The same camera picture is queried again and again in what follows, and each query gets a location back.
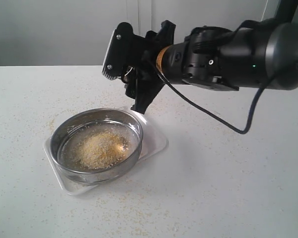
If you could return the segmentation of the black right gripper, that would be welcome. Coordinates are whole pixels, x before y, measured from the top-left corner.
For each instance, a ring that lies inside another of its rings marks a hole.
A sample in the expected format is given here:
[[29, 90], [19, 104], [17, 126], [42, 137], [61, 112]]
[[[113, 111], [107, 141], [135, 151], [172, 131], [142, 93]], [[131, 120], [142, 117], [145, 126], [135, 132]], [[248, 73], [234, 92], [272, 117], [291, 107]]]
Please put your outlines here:
[[125, 84], [126, 96], [135, 100], [131, 107], [135, 112], [144, 114], [164, 86], [149, 62], [155, 62], [160, 50], [174, 43], [175, 27], [166, 20], [158, 32], [149, 30], [145, 37], [136, 35], [127, 22], [115, 29], [109, 74]]

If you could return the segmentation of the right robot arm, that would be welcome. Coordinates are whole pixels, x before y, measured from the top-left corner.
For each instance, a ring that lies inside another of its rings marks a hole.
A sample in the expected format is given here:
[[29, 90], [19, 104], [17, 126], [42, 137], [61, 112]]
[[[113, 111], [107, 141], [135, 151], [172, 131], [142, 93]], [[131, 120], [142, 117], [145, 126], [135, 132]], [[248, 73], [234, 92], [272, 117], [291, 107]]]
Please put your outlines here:
[[122, 22], [112, 33], [102, 74], [126, 84], [126, 95], [139, 113], [162, 89], [161, 75], [171, 84], [214, 91], [298, 88], [297, 23], [246, 20], [234, 31], [196, 27], [179, 44], [174, 43], [175, 27], [166, 20], [158, 32], [141, 37]]

